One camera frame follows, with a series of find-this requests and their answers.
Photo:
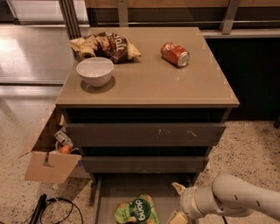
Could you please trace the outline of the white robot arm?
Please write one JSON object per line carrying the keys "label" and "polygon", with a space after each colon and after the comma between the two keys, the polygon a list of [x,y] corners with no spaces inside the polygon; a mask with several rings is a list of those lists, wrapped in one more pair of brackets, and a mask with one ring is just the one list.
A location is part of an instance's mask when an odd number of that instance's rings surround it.
{"label": "white robot arm", "polygon": [[208,186],[185,187],[177,182],[172,186],[179,195],[181,211],[194,220],[209,214],[247,217],[257,211],[280,221],[280,192],[230,174],[219,174]]}

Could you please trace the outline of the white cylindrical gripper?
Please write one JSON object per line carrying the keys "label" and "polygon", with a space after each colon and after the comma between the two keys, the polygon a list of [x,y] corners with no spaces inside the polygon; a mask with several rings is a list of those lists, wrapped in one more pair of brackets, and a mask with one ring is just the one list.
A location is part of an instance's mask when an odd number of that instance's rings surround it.
{"label": "white cylindrical gripper", "polygon": [[173,182],[171,184],[180,195],[180,207],[184,212],[174,211],[166,224],[188,224],[191,219],[203,218],[208,214],[221,214],[221,203],[215,198],[211,186],[187,187]]}

